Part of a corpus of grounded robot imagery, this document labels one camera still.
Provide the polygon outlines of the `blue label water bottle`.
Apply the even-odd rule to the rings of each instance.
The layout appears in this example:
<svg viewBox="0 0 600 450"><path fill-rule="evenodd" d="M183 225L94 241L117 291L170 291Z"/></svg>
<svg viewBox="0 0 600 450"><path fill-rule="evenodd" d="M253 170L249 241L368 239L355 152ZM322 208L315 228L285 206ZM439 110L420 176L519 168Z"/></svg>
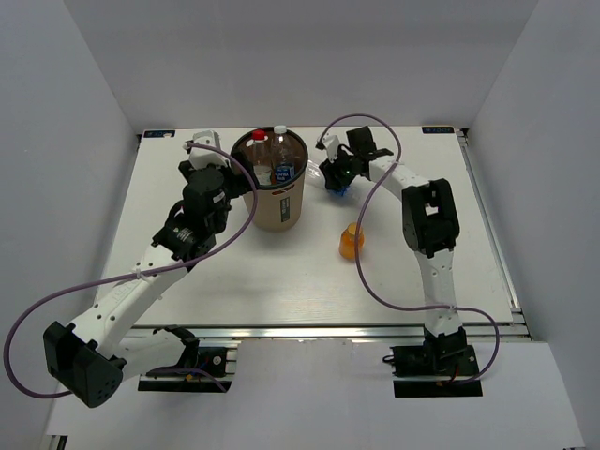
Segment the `blue label water bottle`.
<svg viewBox="0 0 600 450"><path fill-rule="evenodd" d="M290 181L295 176L295 163L292 141L284 125L274 127L272 141L273 175L277 184Z"/></svg>
<svg viewBox="0 0 600 450"><path fill-rule="evenodd" d="M317 161L311 159L306 167L305 184L337 198L358 200L360 197L356 187L342 186L333 175L325 173Z"/></svg>

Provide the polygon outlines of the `red label water bottle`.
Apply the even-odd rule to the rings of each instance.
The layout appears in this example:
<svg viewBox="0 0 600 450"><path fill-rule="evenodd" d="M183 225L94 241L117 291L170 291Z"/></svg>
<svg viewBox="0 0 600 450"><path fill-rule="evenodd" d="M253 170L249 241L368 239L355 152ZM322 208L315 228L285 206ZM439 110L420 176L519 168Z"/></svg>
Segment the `red label water bottle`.
<svg viewBox="0 0 600 450"><path fill-rule="evenodd" d="M267 136L264 130L252 131L252 165L254 174L261 186L271 186L273 180L273 163Z"/></svg>

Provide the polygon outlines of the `orange juice bottle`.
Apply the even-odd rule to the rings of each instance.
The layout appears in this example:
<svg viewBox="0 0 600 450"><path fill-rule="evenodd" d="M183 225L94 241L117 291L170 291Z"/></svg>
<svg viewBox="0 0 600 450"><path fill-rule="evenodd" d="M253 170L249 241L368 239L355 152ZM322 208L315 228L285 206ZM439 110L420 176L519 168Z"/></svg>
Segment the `orange juice bottle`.
<svg viewBox="0 0 600 450"><path fill-rule="evenodd" d="M362 251L365 244L365 236L356 222L350 223L342 232L338 245L338 252L341 257L353 261L355 259L355 249Z"/></svg>

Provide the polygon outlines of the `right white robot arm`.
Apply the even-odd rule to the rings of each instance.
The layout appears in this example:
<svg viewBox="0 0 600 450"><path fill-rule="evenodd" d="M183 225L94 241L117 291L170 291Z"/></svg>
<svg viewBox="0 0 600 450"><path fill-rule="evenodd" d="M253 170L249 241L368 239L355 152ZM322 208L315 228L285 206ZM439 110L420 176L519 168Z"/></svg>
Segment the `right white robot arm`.
<svg viewBox="0 0 600 450"><path fill-rule="evenodd" d="M458 213L450 184L428 180L398 161L391 150L377 147L368 127L346 133L347 144L336 135L321 136L316 148L326 152L320 170L325 187L342 190L357 176L385 188L401 202L402 232L419 264L426 334L449 337L462 326L456 310L453 275L454 248L459 235Z"/></svg>

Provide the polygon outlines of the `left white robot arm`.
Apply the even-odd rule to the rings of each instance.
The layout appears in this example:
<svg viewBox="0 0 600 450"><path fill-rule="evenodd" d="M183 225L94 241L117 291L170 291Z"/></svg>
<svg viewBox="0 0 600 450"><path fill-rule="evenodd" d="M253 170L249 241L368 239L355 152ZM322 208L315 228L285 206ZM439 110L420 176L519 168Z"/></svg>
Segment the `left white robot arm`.
<svg viewBox="0 0 600 450"><path fill-rule="evenodd" d="M166 325L138 344L123 338L173 284L205 256L226 228L231 201L252 190L243 172L229 165L195 169L180 165L187 183L164 226L137 261L132 278L116 283L83 314L43 334L48 370L87 407L106 402L124 380L168 369L187 374L199 368L199 341L186 328Z"/></svg>

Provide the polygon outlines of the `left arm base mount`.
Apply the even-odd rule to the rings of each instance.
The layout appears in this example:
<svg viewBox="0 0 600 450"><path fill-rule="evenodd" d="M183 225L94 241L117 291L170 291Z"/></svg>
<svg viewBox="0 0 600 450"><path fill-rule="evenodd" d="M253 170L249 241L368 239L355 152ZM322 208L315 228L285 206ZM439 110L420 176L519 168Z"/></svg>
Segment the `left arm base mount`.
<svg viewBox="0 0 600 450"><path fill-rule="evenodd" d="M173 366L155 368L138 381L139 392L227 393L233 382L233 348L206 346L186 328L162 328L177 337L184 350Z"/></svg>

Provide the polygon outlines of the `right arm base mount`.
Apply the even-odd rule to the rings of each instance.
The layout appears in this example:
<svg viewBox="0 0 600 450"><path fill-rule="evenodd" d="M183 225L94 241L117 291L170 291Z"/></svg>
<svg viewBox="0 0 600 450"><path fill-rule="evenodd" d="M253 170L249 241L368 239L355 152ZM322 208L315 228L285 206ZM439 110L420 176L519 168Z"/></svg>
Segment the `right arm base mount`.
<svg viewBox="0 0 600 450"><path fill-rule="evenodd" d="M423 345L395 346L382 358L393 374L395 398L480 398L480 381L465 383L479 373L474 348L436 361Z"/></svg>

